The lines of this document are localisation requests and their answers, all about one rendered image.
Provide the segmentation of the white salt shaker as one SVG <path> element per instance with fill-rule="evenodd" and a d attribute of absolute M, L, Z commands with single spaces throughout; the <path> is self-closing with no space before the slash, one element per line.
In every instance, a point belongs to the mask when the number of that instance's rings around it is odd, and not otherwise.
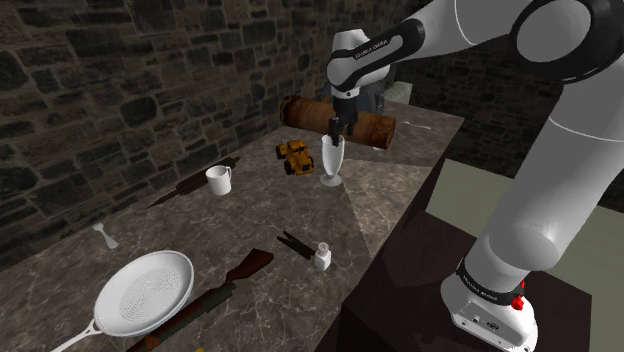
<path fill-rule="evenodd" d="M 332 253 L 326 242 L 320 242 L 314 255 L 315 267 L 321 271 L 325 271 L 331 264 Z"/>

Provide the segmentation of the yellow toy loader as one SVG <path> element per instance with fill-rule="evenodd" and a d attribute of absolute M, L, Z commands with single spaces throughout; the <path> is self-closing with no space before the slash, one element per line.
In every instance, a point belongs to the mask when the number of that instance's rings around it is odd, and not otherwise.
<path fill-rule="evenodd" d="M 277 158 L 284 161 L 284 170 L 287 175 L 299 176 L 314 171 L 314 160 L 301 139 L 280 143 L 275 150 Z"/>

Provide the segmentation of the white mug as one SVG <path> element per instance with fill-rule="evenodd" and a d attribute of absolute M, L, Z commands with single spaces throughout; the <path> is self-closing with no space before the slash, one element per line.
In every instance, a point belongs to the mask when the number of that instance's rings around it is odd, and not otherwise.
<path fill-rule="evenodd" d="M 231 191 L 232 169 L 229 166 L 210 167 L 205 171 L 205 176 L 214 195 L 223 196 Z"/>

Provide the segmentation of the tall white footed glass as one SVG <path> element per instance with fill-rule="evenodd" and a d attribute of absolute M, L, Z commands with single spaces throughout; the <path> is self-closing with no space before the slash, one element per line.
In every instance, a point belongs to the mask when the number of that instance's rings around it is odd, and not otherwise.
<path fill-rule="evenodd" d="M 320 177 L 320 182 L 327 187 L 336 187 L 342 183 L 339 175 L 345 150 L 345 140 L 339 135 L 338 144 L 333 144 L 330 135 L 322 137 L 322 163 L 325 173 Z"/>

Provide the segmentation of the brown toy rifle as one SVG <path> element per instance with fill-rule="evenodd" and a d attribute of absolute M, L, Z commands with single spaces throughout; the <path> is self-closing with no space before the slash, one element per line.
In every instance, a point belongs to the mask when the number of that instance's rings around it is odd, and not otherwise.
<path fill-rule="evenodd" d="M 152 352 L 195 319 L 228 300 L 236 289 L 235 281 L 252 276 L 266 267 L 273 259 L 274 255 L 270 252 L 252 249 L 238 266 L 227 272 L 225 282 L 221 286 L 202 294 L 163 325 L 145 335 L 126 352 Z"/>

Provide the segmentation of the white strainer pan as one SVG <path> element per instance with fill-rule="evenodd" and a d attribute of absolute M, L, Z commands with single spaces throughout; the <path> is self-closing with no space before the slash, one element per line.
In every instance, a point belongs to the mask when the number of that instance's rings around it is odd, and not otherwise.
<path fill-rule="evenodd" d="M 180 311 L 193 283 L 194 267 L 183 253 L 162 250 L 143 255 L 107 281 L 87 328 L 51 352 L 63 352 L 91 335 L 129 338 L 152 332 Z"/>

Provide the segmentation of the small white spoon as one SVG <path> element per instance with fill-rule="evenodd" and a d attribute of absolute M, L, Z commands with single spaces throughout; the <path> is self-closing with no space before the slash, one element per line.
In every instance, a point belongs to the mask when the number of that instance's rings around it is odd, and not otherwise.
<path fill-rule="evenodd" d="M 118 242 L 115 241 L 112 237 L 110 237 L 106 233 L 106 231 L 104 229 L 104 225 L 101 222 L 93 224 L 92 228 L 95 231 L 99 232 L 103 236 L 103 238 L 105 240 L 105 243 L 106 243 L 106 245 L 108 246 L 109 249 L 115 249 L 118 246 Z"/>

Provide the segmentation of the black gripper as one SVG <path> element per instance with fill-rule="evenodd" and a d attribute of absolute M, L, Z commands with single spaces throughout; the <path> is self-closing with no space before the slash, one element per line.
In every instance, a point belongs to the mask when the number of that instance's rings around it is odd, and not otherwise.
<path fill-rule="evenodd" d="M 346 133 L 348 136 L 353 136 L 355 124 L 358 120 L 357 98 L 334 97 L 332 107 L 335 117 L 329 120 L 329 135 L 332 145 L 338 147 L 342 125 L 348 125 Z"/>

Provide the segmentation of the brown wooden log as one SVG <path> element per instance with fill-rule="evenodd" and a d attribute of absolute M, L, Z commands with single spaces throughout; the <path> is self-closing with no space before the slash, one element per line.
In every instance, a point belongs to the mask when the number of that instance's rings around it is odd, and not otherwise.
<path fill-rule="evenodd" d="M 330 133 L 329 121 L 335 115 L 332 105 L 303 98 L 286 96 L 280 106 L 280 119 L 289 127 L 320 133 Z M 353 133 L 341 135 L 346 141 L 387 149 L 392 141 L 397 120 L 393 117 L 359 111 Z"/>

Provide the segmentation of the pale green box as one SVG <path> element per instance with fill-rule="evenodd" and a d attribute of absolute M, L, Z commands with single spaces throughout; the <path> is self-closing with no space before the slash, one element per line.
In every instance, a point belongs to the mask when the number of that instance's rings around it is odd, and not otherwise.
<path fill-rule="evenodd" d="M 395 81 L 388 89 L 385 90 L 384 97 L 388 101 L 408 105 L 410 102 L 412 87 L 412 83 Z"/>

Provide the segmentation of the dark robot stand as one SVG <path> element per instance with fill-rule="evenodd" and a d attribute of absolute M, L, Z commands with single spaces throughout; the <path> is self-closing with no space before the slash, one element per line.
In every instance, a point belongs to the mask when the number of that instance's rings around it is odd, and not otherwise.
<path fill-rule="evenodd" d="M 398 224 L 314 352 L 501 352 L 457 328 L 440 295 L 474 241 L 426 212 Z M 589 294 L 544 272 L 525 294 L 536 352 L 590 352 Z"/>

